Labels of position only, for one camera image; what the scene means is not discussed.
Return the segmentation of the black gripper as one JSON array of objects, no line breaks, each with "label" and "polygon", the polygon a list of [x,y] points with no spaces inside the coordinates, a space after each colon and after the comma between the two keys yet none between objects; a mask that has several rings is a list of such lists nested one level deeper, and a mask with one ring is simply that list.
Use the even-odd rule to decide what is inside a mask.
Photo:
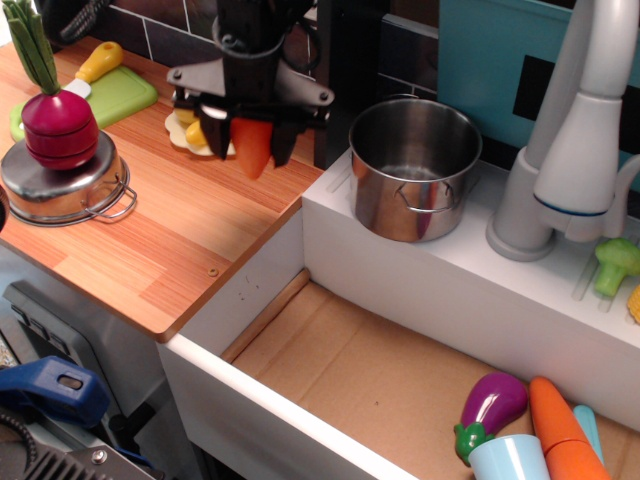
[{"label": "black gripper", "polygon": [[167,74],[175,107],[195,113],[209,148],[221,159],[228,156],[233,119],[273,124],[271,156],[276,167],[285,166],[300,134],[327,125],[334,93],[287,65],[282,34],[252,52],[248,35],[224,30],[219,20],[212,33],[219,59]]}]

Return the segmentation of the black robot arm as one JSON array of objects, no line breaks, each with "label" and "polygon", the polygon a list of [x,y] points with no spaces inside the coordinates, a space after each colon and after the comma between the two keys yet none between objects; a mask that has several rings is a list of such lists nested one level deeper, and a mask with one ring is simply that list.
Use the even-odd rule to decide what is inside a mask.
[{"label": "black robot arm", "polygon": [[312,1],[220,1],[212,36],[217,60],[178,66],[167,81],[176,108],[200,120],[212,152],[226,158],[238,120],[266,124],[276,166],[288,163],[299,134],[327,125],[334,93],[284,54],[294,26],[309,27]]}]

